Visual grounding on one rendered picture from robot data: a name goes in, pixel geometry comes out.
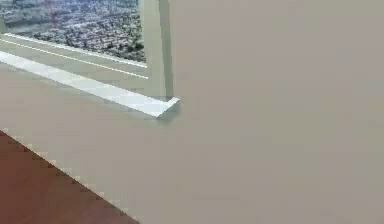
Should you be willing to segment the white framed window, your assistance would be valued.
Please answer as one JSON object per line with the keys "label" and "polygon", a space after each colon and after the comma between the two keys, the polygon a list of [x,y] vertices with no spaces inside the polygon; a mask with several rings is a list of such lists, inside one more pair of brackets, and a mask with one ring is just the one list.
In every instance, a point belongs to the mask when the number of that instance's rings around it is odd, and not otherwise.
{"label": "white framed window", "polygon": [[179,102],[169,0],[0,0],[0,62],[154,118]]}

